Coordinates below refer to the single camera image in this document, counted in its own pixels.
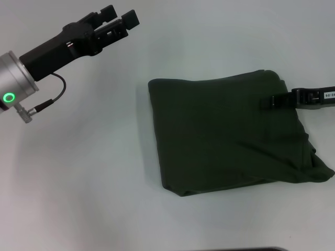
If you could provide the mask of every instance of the folded fabric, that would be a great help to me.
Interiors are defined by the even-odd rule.
[[[295,109],[260,109],[260,99],[287,92],[272,71],[155,79],[149,92],[162,184],[179,196],[334,175],[315,155]]]

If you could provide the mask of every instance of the cable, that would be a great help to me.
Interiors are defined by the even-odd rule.
[[[66,90],[66,81],[65,81],[65,79],[62,76],[60,76],[60,75],[58,75],[56,73],[51,73],[51,75],[58,77],[63,82],[63,85],[64,85],[64,87],[63,87],[62,92],[60,93],[60,95],[58,95],[55,99],[52,100],[53,102],[56,102],[65,93],[65,90]]]
[[[35,106],[33,108],[33,110],[35,110],[35,112],[40,112],[40,111],[46,109],[48,106],[51,106],[53,103],[55,103],[65,93],[65,90],[66,90],[66,81],[65,81],[65,79],[62,76],[60,76],[60,75],[58,75],[56,73],[51,73],[51,75],[58,77],[63,82],[64,87],[63,87],[61,93],[55,99],[49,99],[49,100],[45,101],[44,103],[42,103],[42,104],[40,104],[38,106]]]

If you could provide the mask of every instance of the white label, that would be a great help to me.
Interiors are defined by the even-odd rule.
[[[325,99],[335,98],[335,92],[325,93]]]

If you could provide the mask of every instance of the white tabletop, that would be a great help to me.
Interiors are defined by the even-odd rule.
[[[335,179],[180,198],[162,188],[148,81],[274,70],[295,87],[335,85],[334,1],[0,0],[1,53],[17,56],[113,4],[141,25],[57,71],[65,95],[23,124],[0,118],[0,250],[335,249]],[[27,108],[53,98],[53,76]],[[300,111],[335,168],[335,108]]]

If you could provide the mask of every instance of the green towel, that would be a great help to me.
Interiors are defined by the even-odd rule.
[[[272,71],[155,79],[149,92],[163,187],[179,196],[334,175],[315,155],[295,109],[260,109],[261,98],[287,92]]]

